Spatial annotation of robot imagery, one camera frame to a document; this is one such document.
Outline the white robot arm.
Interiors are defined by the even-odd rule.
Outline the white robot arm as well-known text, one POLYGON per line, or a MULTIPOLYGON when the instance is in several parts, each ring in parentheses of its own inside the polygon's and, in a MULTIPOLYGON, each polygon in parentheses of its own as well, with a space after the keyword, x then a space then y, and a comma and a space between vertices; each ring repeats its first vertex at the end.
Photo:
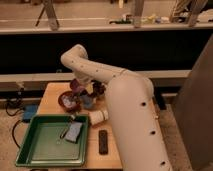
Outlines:
POLYGON ((105 104, 123 171, 173 171, 155 112, 151 80, 125 68, 94 62, 77 44, 61 63, 82 84, 95 79, 107 85, 105 104))

